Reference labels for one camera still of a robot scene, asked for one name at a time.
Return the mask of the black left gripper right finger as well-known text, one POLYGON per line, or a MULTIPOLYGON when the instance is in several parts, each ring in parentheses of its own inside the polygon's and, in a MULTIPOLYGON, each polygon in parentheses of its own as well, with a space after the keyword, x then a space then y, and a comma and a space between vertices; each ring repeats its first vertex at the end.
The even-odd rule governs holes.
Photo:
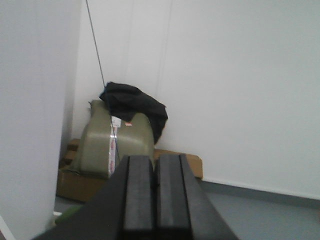
POLYGON ((162 154, 156 162, 157 240, 237 240, 204 193, 184 154, 162 154))

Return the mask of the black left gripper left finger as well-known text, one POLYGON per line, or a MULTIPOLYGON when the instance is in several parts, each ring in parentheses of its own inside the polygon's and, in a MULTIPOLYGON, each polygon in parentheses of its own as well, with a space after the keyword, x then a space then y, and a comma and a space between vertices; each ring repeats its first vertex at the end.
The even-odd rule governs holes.
POLYGON ((38 240, 153 239, 153 166, 148 156, 124 156, 97 194, 38 240))

